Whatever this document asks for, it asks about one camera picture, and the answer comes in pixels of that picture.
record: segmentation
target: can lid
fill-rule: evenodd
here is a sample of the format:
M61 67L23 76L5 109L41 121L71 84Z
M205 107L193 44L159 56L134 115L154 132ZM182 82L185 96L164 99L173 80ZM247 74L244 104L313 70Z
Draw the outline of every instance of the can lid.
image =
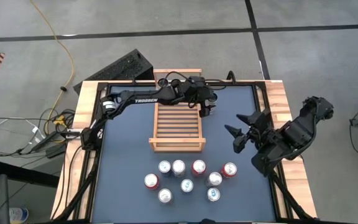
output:
M222 182L222 176L220 173L218 172L212 172L210 175L209 175L209 182L212 184L212 185L219 185L221 184Z
M227 175L235 175L237 173L237 167L232 162L225 164L223 169Z
M144 178L144 184L147 187L154 187L158 182L158 178L155 174L147 174Z
M171 191L168 189L161 189L160 192L158 193L158 199L162 203L167 203L167 202L171 201L171 199L172 199Z
M221 197L221 193L218 189L213 187L208 189L207 196L210 201L215 202L219 200L219 198Z
M161 161L158 165L158 169L162 173L167 173L171 169L171 164L168 161Z
M205 168L206 168L206 165L205 165L205 162L202 161L202 160L196 160L194 161L193 163L193 169L196 171L196 172L204 172L205 171Z
M185 163L181 160L174 161L172 164L172 170L175 172L183 172L185 170Z
M180 187L184 192L191 192L193 190L193 182L189 179L184 179L181 182Z

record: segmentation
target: table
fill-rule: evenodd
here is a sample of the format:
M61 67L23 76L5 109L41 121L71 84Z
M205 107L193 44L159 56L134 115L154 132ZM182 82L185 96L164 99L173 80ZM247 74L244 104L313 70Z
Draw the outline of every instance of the table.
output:
M170 70L154 70L155 73L167 73ZM176 70L178 72L200 72L201 70ZM154 80L142 80L137 81L137 85L151 85L155 83ZM94 115L94 109L96 99L100 98L105 94L105 87L107 84L114 85L131 85L132 81L87 81L83 83L80 97L78 100L76 115L73 122L73 128L82 129L88 127ZM285 95L285 89L283 82L280 80L238 80L236 85L255 85L255 92L257 93L257 98L255 99L258 102L258 107L260 110L263 110L266 107L269 107L272 111L273 124L275 128L279 128L286 121L291 119L290 109L288 107L287 97ZM90 167L93 163L94 152L85 153L85 151L79 151L76 156L73 158L75 150L80 146L79 140L72 140L67 147L67 153L65 158L65 182L63 183L62 178L60 179L57 194L55 197L55 203L53 205L53 210L57 209L56 215L59 215L63 209L64 204L66 204L66 198L63 197L58 207L58 201L60 200L60 194L63 189L63 195L67 194L68 201L72 199L78 190L78 185L81 180L81 176L84 176L86 172L82 170L90 171ZM70 177L70 188L67 192L68 185L68 170L70 162L73 160L71 167L71 177ZM308 179L306 176L305 168L303 161L300 158L296 158L293 161L283 161L282 166L279 167L278 173L280 177L285 180L285 183L292 193L294 198L298 203L312 216L316 216L314 209L313 199L311 197L310 188L308 185ZM95 196L95 185L92 184L88 190L85 192L81 205L78 210L71 214L71 217L75 218L86 218L91 217L92 209L94 205L94 196ZM291 211L286 206L284 199L282 198L281 193L277 188L275 188L274 193L277 194L277 216L288 217L291 215Z

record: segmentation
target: yellow cable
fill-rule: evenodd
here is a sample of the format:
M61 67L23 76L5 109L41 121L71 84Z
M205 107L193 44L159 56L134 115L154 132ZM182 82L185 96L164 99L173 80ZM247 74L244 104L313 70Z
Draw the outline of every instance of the yellow cable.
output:
M52 34L53 34L53 37L55 38L56 42L58 44L60 44L60 46L63 47L63 49L65 49L65 51L67 52L67 55L69 56L70 58L70 61L71 61L71 75L69 77L69 79L67 80L67 82L64 84L64 87L67 87L67 85L71 82L71 80L73 79L74 77L74 60L73 60L73 57L71 56L70 52L67 50L67 48L57 39L56 37L56 33L55 31L53 30L52 26L50 25L50 23L48 22L47 18L44 16L44 14L41 12L41 10L35 5L35 3L33 2L33 0L30 0L31 4L35 7L35 9L39 12L39 14L42 16L42 18L44 19L44 21L48 24L49 26L49 29L52 31ZM48 119L50 119L51 115L52 115L52 112L53 110L56 108L57 106L57 103L60 99L60 97L62 96L62 93L63 93L63 90L60 90L60 93L59 95L57 96L56 100L55 100L55 103L53 104L53 107L52 107L52 110L50 110L50 113L48 115ZM46 130L46 134L49 134L49 121L47 121L47 130Z

